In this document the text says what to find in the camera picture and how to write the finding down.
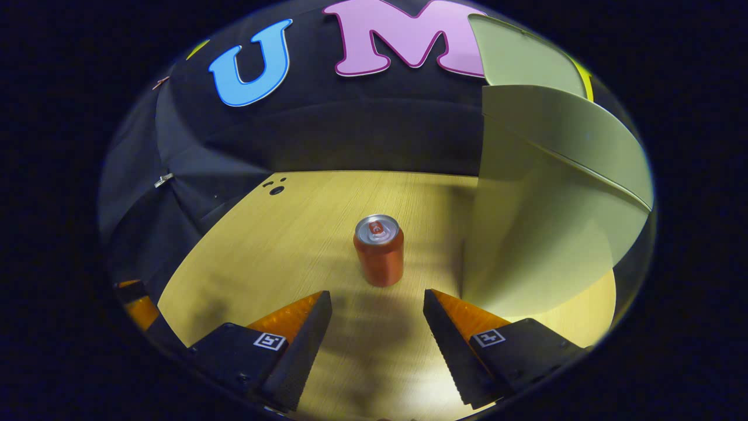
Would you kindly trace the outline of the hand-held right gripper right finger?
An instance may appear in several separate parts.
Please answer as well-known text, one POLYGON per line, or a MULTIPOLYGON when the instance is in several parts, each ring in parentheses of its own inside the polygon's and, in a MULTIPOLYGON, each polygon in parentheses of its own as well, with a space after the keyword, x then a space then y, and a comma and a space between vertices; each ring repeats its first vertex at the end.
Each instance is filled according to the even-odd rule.
POLYGON ((534 318, 508 322, 436 289, 425 291, 423 315, 473 409, 521 394, 588 352, 534 318))

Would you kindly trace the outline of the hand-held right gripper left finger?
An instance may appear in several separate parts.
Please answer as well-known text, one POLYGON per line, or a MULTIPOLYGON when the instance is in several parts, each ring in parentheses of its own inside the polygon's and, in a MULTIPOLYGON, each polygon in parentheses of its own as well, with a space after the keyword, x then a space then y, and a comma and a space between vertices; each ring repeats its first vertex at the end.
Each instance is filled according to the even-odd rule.
POLYGON ((187 349, 187 362, 252 407, 293 412, 331 320, 318 291, 245 327, 222 323, 187 349))

